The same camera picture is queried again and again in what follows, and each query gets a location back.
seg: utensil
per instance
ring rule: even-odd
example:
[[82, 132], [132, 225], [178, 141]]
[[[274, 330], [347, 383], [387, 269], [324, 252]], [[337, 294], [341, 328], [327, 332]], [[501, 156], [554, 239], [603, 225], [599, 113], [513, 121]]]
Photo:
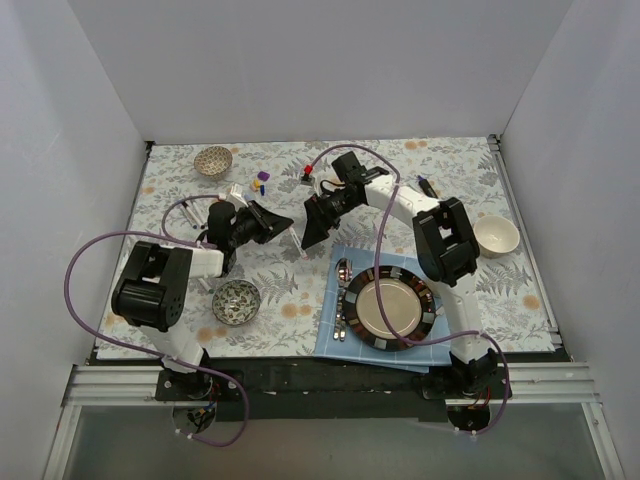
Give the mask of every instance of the utensil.
[[340, 339], [344, 342], [347, 338], [347, 323], [344, 321], [342, 311], [342, 300], [344, 299], [345, 288], [351, 281], [353, 268], [351, 260], [341, 258], [336, 262], [336, 278], [338, 280], [338, 300], [336, 304], [336, 326], [333, 331], [333, 339]]
[[233, 154], [221, 146], [208, 147], [196, 155], [193, 166], [212, 180], [221, 179], [233, 162]]
[[[411, 340], [424, 340], [436, 319], [433, 295], [426, 283], [401, 267], [380, 267], [380, 292], [393, 329]], [[363, 342], [379, 350], [396, 352], [407, 345], [387, 328], [376, 299], [373, 268], [357, 275], [346, 287], [342, 315]]]
[[509, 220], [497, 215], [485, 215], [473, 226], [473, 233], [480, 245], [480, 253], [487, 258], [497, 258], [513, 252], [520, 243], [520, 232]]
[[253, 283], [231, 280], [213, 294], [213, 314], [225, 325], [237, 327], [256, 316], [260, 309], [260, 292]]

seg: blue cloth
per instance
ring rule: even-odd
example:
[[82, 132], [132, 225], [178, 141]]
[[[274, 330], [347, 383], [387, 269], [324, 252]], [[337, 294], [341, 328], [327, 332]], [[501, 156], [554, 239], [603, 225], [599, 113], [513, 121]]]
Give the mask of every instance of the blue cloth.
[[[361, 250], [359, 248], [334, 245], [331, 252], [331, 264], [329, 265], [329, 276], [327, 279], [327, 289], [324, 294], [322, 315], [318, 327], [318, 338], [314, 355], [317, 357], [336, 358], [349, 360], [352, 362], [367, 363], [371, 365], [381, 365], [385, 367], [398, 368], [414, 372], [426, 373], [430, 366], [451, 365], [449, 358], [449, 342], [430, 345], [427, 347], [413, 347], [402, 352], [385, 352], [377, 350], [362, 342], [347, 326], [347, 336], [344, 342], [333, 339], [333, 330], [336, 318], [336, 300], [338, 291], [338, 281], [335, 275], [335, 267], [338, 260], [348, 258], [353, 264], [353, 276], [355, 277], [363, 270], [373, 267], [374, 252]], [[417, 258], [382, 253], [380, 255], [380, 265], [394, 265], [405, 268], [422, 279], [425, 275], [418, 264]], [[436, 306], [439, 307], [439, 299], [436, 298]], [[444, 315], [436, 318], [436, 321], [429, 333], [428, 339], [440, 338], [449, 335], [447, 319]]]

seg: beige plate center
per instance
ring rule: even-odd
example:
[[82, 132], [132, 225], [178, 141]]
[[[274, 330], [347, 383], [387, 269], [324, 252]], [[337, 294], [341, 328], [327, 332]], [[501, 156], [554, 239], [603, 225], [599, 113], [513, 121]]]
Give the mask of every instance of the beige plate center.
[[[382, 303], [391, 326], [400, 335], [409, 335], [422, 319], [420, 299], [414, 290], [395, 278], [380, 279]], [[385, 339], [395, 338], [382, 320], [374, 282], [360, 291], [356, 299], [356, 312], [362, 325], [375, 336]]]

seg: floral tablecloth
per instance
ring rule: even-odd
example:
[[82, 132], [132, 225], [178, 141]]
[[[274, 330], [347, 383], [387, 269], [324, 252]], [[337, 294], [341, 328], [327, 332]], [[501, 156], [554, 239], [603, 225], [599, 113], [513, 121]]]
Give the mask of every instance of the floral tablecloth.
[[[311, 195], [299, 184], [298, 176], [323, 149], [344, 142], [282, 142], [224, 145], [233, 153], [233, 165], [222, 181], [214, 182], [193, 168], [198, 152], [208, 145], [154, 146], [134, 207], [131, 228], [158, 233], [165, 209], [189, 195], [226, 191], [239, 183], [249, 184], [260, 170], [271, 178], [266, 195], [258, 197], [265, 208], [293, 218], [302, 237], [306, 224], [303, 202]], [[394, 162], [402, 182], [418, 189], [417, 176], [427, 177], [440, 197], [456, 196], [465, 205], [471, 222], [483, 215], [513, 219], [497, 167], [484, 138], [424, 138], [359, 142]], [[329, 161], [314, 169], [320, 178], [337, 180], [330, 161], [344, 152], [332, 152]], [[366, 153], [356, 152], [368, 167], [377, 164]], [[201, 209], [207, 208], [202, 201]], [[308, 260], [300, 254], [288, 234], [266, 245], [250, 243], [238, 249], [238, 261], [230, 275], [211, 280], [215, 288], [230, 279], [255, 284], [262, 295], [257, 317], [240, 327], [227, 327], [211, 311], [211, 295], [191, 281], [182, 321], [212, 357], [308, 356], [313, 352], [327, 280], [331, 246], [344, 244], [374, 249], [382, 213], [362, 206], [342, 217], [331, 238], [308, 249]], [[174, 236], [194, 239], [196, 233], [179, 211], [169, 217]], [[385, 229], [383, 250], [415, 254], [413, 232], [390, 219]], [[548, 315], [541, 302], [533, 270], [521, 245], [498, 259], [478, 259], [476, 288], [485, 330], [505, 351], [552, 351]], [[101, 325], [105, 334], [137, 345], [150, 346], [147, 338], [109, 309]], [[143, 358], [131, 350], [100, 343], [99, 359]]]

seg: white wall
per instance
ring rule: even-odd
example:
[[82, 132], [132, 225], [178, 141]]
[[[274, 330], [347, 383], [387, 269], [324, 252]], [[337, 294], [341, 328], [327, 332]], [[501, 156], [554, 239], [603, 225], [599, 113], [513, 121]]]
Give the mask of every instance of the white wall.
[[[92, 338], [64, 307], [77, 247], [122, 228], [144, 144], [64, 0], [0, 0], [0, 478], [40, 478], [73, 362]], [[74, 299], [94, 325], [118, 244], [87, 255]]]
[[501, 133], [571, 0], [69, 0], [145, 139]]
[[563, 339], [640, 477], [640, 3], [575, 0], [504, 135]]

